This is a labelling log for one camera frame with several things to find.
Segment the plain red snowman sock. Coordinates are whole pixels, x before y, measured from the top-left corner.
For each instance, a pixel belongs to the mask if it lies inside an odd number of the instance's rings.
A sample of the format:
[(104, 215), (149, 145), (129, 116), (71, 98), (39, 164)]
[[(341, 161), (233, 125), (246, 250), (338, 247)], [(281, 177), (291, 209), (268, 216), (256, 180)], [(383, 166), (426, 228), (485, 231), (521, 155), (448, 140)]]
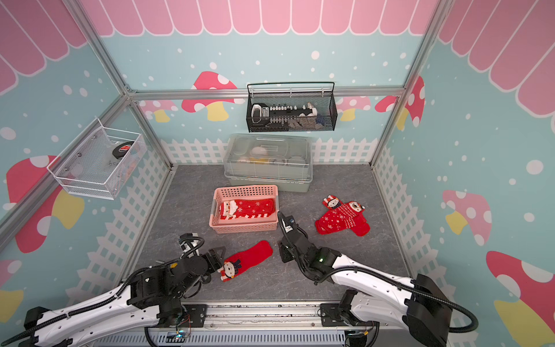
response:
[(273, 255), (273, 248), (268, 241), (260, 241), (248, 250), (228, 257), (223, 266), (218, 269), (222, 282), (230, 281), (245, 273), (252, 267), (257, 267)]

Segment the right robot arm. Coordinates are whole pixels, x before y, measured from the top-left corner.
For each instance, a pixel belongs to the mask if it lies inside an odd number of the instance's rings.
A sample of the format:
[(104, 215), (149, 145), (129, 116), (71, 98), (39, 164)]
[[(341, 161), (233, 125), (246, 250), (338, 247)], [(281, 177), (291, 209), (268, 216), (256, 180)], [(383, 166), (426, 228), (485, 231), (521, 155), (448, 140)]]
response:
[(430, 277), (394, 276), (357, 263), (337, 250), (317, 247), (294, 217), (277, 217), (283, 262), (294, 261), (316, 286), (329, 282), (347, 287), (337, 313), (346, 325), (392, 325), (424, 346), (446, 346), (449, 334), (477, 330), (474, 313), (451, 302)]

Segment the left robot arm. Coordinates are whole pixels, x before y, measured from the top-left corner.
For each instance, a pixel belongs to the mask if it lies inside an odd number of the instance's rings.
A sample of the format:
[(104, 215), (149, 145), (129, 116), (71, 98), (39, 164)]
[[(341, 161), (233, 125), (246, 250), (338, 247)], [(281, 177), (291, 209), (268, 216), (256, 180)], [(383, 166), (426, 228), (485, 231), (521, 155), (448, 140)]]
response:
[(183, 300), (196, 295), (223, 267), (221, 252), (199, 253), (202, 237), (187, 234), (183, 254), (171, 261), (142, 267), (115, 289), (58, 310), (35, 307), (27, 311), (24, 331), (2, 346), (84, 346), (108, 335), (134, 328), (192, 326), (194, 314)]

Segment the red snowflake santa sock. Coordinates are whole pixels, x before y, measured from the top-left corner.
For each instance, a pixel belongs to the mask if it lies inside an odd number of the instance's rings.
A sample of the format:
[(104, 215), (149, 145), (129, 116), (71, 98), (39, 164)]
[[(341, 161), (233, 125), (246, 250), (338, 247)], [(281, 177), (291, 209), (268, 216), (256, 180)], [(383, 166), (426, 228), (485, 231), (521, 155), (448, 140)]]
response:
[(220, 219), (268, 218), (275, 212), (274, 199), (227, 200), (220, 206)]

